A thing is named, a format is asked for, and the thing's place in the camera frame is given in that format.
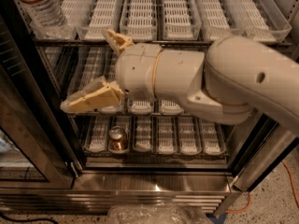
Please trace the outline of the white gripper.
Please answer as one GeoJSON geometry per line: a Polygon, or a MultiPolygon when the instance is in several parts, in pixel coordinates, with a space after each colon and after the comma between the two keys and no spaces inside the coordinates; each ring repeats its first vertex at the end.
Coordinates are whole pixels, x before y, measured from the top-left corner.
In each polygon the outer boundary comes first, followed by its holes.
{"type": "Polygon", "coordinates": [[[101,33],[113,51],[121,54],[115,65],[118,83],[107,82],[104,76],[94,79],[61,102],[60,108],[65,113],[87,113],[118,105],[125,95],[128,98],[154,97],[153,68],[162,47],[147,43],[134,45],[131,37],[111,29],[102,29],[101,33]]]}

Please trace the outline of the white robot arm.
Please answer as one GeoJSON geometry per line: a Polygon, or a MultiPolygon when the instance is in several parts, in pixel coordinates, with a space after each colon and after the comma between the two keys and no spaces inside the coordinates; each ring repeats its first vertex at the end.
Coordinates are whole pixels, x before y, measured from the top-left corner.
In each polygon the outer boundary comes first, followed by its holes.
{"type": "Polygon", "coordinates": [[[243,36],[217,39],[207,51],[134,43],[112,30],[104,38],[116,52],[115,79],[99,77],[60,105],[83,114],[122,99],[172,101],[200,119],[226,125],[257,109],[299,136],[299,64],[243,36]]]}

